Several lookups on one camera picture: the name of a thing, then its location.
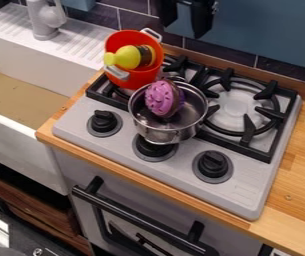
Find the black knob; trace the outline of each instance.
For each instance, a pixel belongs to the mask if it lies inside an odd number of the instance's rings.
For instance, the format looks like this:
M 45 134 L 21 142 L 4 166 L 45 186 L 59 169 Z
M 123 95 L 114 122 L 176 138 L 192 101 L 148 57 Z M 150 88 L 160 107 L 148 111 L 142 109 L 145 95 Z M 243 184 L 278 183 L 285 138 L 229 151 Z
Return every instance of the black knob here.
M 110 111 L 95 110 L 91 128 L 97 132 L 110 132 L 118 125 L 116 116 Z
M 162 157 L 169 154 L 174 148 L 174 145 L 155 145 L 146 141 L 144 137 L 139 135 L 136 141 L 136 147 L 138 151 L 145 156 Z
M 207 151 L 198 161 L 199 171 L 209 178 L 220 178 L 228 172 L 228 160 L 216 151 Z

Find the wooden countertop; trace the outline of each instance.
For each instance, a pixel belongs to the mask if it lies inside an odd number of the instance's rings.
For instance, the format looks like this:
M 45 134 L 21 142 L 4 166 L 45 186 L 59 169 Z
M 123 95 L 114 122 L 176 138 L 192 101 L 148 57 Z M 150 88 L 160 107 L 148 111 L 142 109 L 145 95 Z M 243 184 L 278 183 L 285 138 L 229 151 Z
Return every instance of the wooden countertop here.
M 246 221 L 132 169 L 53 136 L 51 130 L 54 123 L 84 94 L 85 89 L 101 75 L 101 71 L 90 79 L 75 96 L 70 98 L 60 111 L 38 129 L 37 138 L 41 142 L 152 190 L 164 198 L 176 201 L 194 211 L 254 236 L 270 246 L 292 255 L 305 255 L 305 83 L 176 47 L 164 45 L 164 49 L 168 54 L 185 54 L 191 59 L 209 66 L 233 67 L 236 73 L 258 80 L 266 82 L 271 79 L 278 80 L 280 86 L 293 88 L 302 96 L 302 110 L 259 220 Z

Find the black burner grate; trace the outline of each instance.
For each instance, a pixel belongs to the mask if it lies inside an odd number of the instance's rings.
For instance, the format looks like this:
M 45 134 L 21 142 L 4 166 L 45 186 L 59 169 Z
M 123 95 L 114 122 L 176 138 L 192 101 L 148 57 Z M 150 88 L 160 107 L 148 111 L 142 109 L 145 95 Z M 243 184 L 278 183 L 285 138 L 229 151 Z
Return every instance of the black burner grate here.
M 242 78 L 249 79 L 247 77 L 239 76 L 234 74 L 234 70 L 228 68 L 227 70 L 216 69 L 212 67 L 205 67 L 199 63 L 189 61 L 187 57 L 180 56 L 178 59 L 167 56 L 167 66 L 164 69 L 164 72 L 177 72 L 177 76 L 184 79 L 186 69 L 195 70 L 195 75 L 190 79 L 189 83 L 201 89 L 208 98 L 218 98 L 219 94 L 210 90 L 210 88 L 218 83 L 222 85 L 222 87 L 230 91 L 232 88 L 232 77 L 234 78 Z M 218 79 L 215 79 L 209 83 L 206 83 L 210 76 L 217 76 Z M 238 131 L 230 131 L 224 128 L 218 127 L 215 124 L 211 123 L 209 120 L 205 121 L 205 125 L 209 129 L 202 129 L 196 137 L 207 142 L 211 142 L 222 146 L 224 148 L 228 148 L 235 152 L 241 153 L 243 155 L 249 156 L 251 158 L 260 160 L 265 163 L 270 163 L 272 157 L 275 153 L 281 135 L 283 133 L 287 118 L 292 111 L 293 105 L 296 101 L 297 92 L 294 90 L 281 88 L 278 86 L 276 81 L 271 81 L 269 84 L 265 84 L 260 81 L 258 82 L 263 86 L 263 88 L 257 88 L 260 90 L 259 93 L 255 94 L 254 99 L 265 99 L 270 100 L 273 105 L 273 109 L 256 107 L 255 111 L 269 118 L 270 121 L 264 125 L 263 127 L 256 128 L 253 124 L 251 118 L 245 114 L 244 115 L 244 127 L 245 130 L 242 132 Z M 124 111 L 128 111 L 128 100 L 129 96 L 125 94 L 118 86 L 112 84 L 105 74 L 100 76 L 86 91 L 86 95 L 89 98 L 98 100 L 105 104 L 109 104 L 113 107 L 122 109 Z M 280 110 L 280 104 L 278 102 L 277 96 L 282 96 L 289 99 L 289 103 L 287 104 L 286 110 L 284 113 Z M 211 106 L 209 108 L 210 115 L 215 114 L 215 112 L 220 108 L 220 106 Z M 250 147 L 250 142 L 253 140 L 254 136 L 260 135 L 264 132 L 267 132 L 270 129 L 277 129 L 277 133 L 272 141 L 270 149 L 266 151 L 261 151 Z M 232 140 L 227 138 L 227 136 L 231 137 L 241 137 L 239 141 Z

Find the silver pot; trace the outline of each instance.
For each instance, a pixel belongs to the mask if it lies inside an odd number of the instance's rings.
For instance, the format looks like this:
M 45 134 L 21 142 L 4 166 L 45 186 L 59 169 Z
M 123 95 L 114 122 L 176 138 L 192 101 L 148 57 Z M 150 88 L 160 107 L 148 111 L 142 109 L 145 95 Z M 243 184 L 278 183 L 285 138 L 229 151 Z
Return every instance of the silver pot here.
M 157 117 L 146 107 L 145 91 L 150 84 L 139 88 L 128 102 L 128 110 L 138 133 L 153 144 L 176 144 L 194 137 L 207 116 L 208 101 L 205 95 L 190 84 L 174 83 L 183 90 L 185 104 L 169 119 Z

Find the purple toy food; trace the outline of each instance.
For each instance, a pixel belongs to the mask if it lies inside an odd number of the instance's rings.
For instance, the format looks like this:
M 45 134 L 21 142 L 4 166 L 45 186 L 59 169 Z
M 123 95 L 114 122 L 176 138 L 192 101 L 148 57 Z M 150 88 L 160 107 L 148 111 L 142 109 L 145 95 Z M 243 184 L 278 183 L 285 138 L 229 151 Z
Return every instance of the purple toy food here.
M 145 104 L 157 116 L 169 118 L 184 105 L 184 93 L 172 81 L 160 80 L 145 92 Z

